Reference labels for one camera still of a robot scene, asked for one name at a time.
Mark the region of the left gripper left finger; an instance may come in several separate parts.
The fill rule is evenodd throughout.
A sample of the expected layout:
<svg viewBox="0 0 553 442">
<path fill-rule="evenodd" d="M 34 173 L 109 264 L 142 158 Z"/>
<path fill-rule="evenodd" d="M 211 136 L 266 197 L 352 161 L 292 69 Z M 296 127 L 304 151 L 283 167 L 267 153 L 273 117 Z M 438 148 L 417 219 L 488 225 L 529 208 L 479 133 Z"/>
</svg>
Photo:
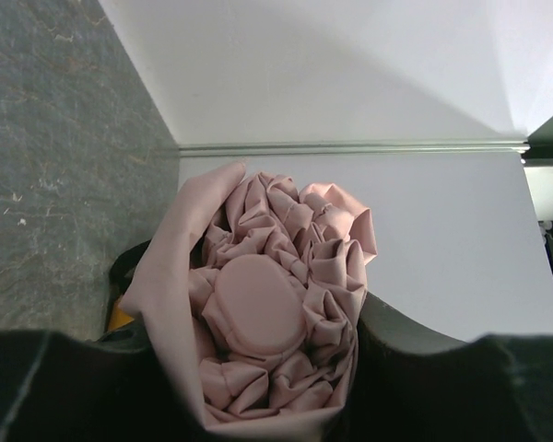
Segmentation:
<svg viewBox="0 0 553 442">
<path fill-rule="evenodd" d="M 0 331 L 0 441 L 209 441 L 142 329 Z"/>
</svg>

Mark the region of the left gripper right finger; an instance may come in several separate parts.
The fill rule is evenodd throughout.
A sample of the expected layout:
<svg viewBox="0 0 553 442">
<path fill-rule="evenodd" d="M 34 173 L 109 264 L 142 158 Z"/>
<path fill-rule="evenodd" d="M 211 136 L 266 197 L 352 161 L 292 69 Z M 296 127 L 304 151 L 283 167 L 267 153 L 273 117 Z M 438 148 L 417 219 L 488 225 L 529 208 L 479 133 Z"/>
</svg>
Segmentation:
<svg viewBox="0 0 553 442">
<path fill-rule="evenodd" d="M 459 341 L 373 294 L 328 441 L 553 441 L 553 335 Z"/>
</svg>

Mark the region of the pink folding umbrella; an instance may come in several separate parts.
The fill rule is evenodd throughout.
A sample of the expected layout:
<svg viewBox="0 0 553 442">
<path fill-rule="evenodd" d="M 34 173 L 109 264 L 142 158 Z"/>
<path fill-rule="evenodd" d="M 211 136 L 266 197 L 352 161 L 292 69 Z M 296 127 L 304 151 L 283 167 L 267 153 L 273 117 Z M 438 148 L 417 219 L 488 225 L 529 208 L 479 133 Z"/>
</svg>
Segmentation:
<svg viewBox="0 0 553 442">
<path fill-rule="evenodd" d="M 320 441 L 355 377 L 376 254 L 350 193 L 234 162 L 182 185 L 120 307 L 207 432 Z"/>
</svg>

